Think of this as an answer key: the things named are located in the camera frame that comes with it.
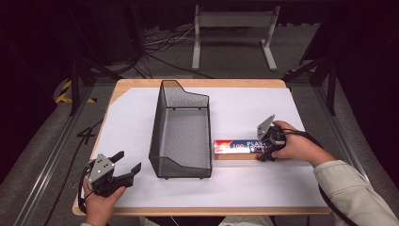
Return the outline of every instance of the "red box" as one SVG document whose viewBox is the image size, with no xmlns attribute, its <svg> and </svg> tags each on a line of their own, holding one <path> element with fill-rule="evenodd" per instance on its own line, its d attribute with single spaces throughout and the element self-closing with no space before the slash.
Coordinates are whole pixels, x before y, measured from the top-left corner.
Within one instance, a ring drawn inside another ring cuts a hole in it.
<svg viewBox="0 0 399 226">
<path fill-rule="evenodd" d="M 256 160 L 268 152 L 258 139 L 215 139 L 215 160 Z"/>
</svg>

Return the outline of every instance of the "hand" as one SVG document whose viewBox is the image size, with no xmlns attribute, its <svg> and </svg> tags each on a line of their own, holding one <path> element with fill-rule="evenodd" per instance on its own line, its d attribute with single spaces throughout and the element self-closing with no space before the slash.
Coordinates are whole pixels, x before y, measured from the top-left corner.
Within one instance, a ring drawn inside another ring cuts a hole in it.
<svg viewBox="0 0 399 226">
<path fill-rule="evenodd" d="M 122 186 L 118 188 L 112 195 L 105 198 L 96 194 L 90 193 L 91 190 L 88 188 L 88 180 L 85 179 L 83 182 L 83 189 L 85 191 L 86 201 L 86 223 L 92 226 L 104 226 L 106 222 L 111 218 L 114 205 L 123 195 L 126 187 Z"/>
<path fill-rule="evenodd" d="M 291 124 L 285 121 L 273 121 L 273 124 L 284 129 L 296 130 Z M 315 168 L 318 165 L 333 161 L 335 158 L 315 143 L 300 135 L 286 135 L 287 143 L 279 151 L 273 152 L 272 156 L 276 158 L 293 158 L 296 160 L 307 161 Z"/>
</svg>

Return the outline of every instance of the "beige sleeve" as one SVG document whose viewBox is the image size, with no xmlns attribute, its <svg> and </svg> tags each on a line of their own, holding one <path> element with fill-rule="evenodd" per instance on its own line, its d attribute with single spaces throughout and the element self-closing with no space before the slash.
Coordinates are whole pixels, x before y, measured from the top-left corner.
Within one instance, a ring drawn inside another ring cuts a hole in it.
<svg viewBox="0 0 399 226">
<path fill-rule="evenodd" d="M 399 225 L 387 203 L 345 162 L 326 162 L 313 172 L 332 203 L 358 225 Z M 338 216 L 335 218 L 336 225 L 346 225 Z"/>
</svg>

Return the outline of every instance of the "black wire mesh basket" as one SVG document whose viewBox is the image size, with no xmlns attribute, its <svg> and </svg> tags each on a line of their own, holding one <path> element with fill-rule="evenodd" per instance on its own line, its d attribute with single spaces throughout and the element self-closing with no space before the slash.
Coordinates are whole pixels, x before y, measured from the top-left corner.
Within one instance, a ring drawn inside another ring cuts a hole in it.
<svg viewBox="0 0 399 226">
<path fill-rule="evenodd" d="M 159 89 L 149 159 L 158 178 L 209 178 L 212 173 L 209 97 L 175 80 Z"/>
</svg>

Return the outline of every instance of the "white paper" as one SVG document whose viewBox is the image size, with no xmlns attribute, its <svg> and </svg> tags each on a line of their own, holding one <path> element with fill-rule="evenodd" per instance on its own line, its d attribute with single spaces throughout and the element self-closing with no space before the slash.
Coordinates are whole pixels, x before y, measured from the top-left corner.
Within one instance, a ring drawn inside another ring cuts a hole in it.
<svg viewBox="0 0 399 226">
<path fill-rule="evenodd" d="M 288 89 L 186 88 L 210 97 L 211 137 L 256 139 L 272 114 L 304 130 Z M 294 160 L 216 160 L 208 179 L 158 179 L 149 160 L 159 88 L 133 88 L 108 109 L 94 157 L 125 156 L 114 176 L 142 163 L 117 207 L 325 207 L 308 163 Z"/>
</svg>

